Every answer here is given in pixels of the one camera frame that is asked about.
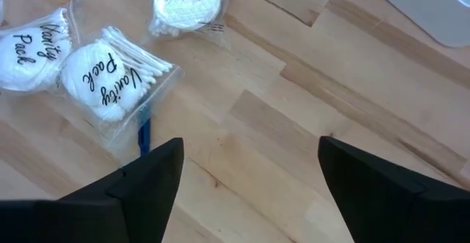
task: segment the cotton pad pack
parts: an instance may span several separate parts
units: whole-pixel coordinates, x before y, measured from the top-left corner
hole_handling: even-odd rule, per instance
[[[155,37],[177,37],[194,31],[215,38],[223,35],[225,24],[222,19],[228,0],[151,1],[153,17],[148,29]]]
[[[72,52],[62,66],[62,86],[104,145],[135,136],[131,132],[148,119],[142,117],[145,109],[162,100],[183,75],[179,66],[148,53],[111,26]]]
[[[62,61],[78,43],[73,15],[66,7],[0,30],[0,88],[17,93],[54,88]]]

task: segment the black object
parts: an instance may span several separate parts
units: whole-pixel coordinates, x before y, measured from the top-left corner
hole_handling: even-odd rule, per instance
[[[56,201],[1,201],[0,242],[160,242],[179,187],[183,139]]]
[[[331,137],[318,157],[356,243],[470,242],[470,192]]]

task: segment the black plastic part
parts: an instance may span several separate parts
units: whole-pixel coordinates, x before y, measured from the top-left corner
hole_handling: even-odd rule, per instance
[[[470,192],[331,137],[318,156],[355,242],[470,242]]]
[[[183,160],[172,139],[57,201],[0,201],[0,242],[160,242]]]

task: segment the wooden table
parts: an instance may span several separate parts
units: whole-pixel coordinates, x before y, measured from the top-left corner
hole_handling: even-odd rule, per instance
[[[18,23],[69,0],[12,0]],[[142,40],[149,0],[83,0]],[[445,48],[385,0],[231,0],[230,49],[148,42],[186,71],[153,112],[152,146],[183,137],[165,242],[351,242],[317,160],[322,135],[470,187],[470,49]],[[114,153],[47,93],[0,103],[0,197],[58,198],[137,157]]]

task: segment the wood grain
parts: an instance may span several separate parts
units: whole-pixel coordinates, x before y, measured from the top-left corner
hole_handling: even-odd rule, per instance
[[[9,0],[8,26],[69,0]],[[183,137],[164,242],[352,242],[317,159],[330,135],[470,189],[470,53],[386,0],[231,0],[230,46],[156,42],[149,0],[82,0],[86,33],[112,24],[180,65],[153,110],[152,147]],[[138,157],[104,148],[62,95],[0,95],[0,199],[56,199]]]

